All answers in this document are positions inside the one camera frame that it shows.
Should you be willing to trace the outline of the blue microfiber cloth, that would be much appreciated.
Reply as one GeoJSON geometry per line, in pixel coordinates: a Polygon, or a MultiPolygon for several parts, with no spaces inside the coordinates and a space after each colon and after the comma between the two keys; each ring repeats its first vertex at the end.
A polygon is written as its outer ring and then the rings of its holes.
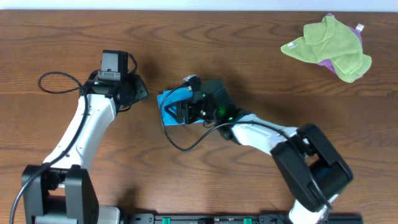
{"type": "Polygon", "coordinates": [[[180,124],[188,124],[183,120],[179,123],[174,116],[177,115],[177,107],[174,103],[178,101],[193,101],[202,100],[206,96],[202,91],[194,92],[190,87],[180,87],[174,90],[164,90],[161,94],[157,95],[158,107],[162,112],[161,118],[164,126],[175,126],[180,124]]]}

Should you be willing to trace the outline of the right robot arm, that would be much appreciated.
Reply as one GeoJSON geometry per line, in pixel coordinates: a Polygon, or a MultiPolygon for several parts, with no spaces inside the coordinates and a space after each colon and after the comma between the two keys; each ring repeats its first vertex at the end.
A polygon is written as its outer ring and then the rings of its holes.
{"type": "Polygon", "coordinates": [[[326,223],[333,201],[353,180],[353,173],[323,131],[270,123],[239,108],[221,80],[202,82],[190,76],[158,98],[161,126],[203,122],[227,140],[270,155],[295,198],[291,223],[326,223]]]}

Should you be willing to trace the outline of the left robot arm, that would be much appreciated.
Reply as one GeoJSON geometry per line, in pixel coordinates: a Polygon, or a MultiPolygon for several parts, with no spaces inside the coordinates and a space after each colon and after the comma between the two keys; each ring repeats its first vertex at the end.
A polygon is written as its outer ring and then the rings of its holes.
{"type": "Polygon", "coordinates": [[[94,71],[75,88],[78,107],[55,149],[41,165],[28,165],[22,188],[13,202],[9,221],[15,219],[20,199],[27,223],[122,223],[118,207],[99,204],[89,171],[108,126],[120,112],[148,96],[135,72],[106,78],[94,71]]]}

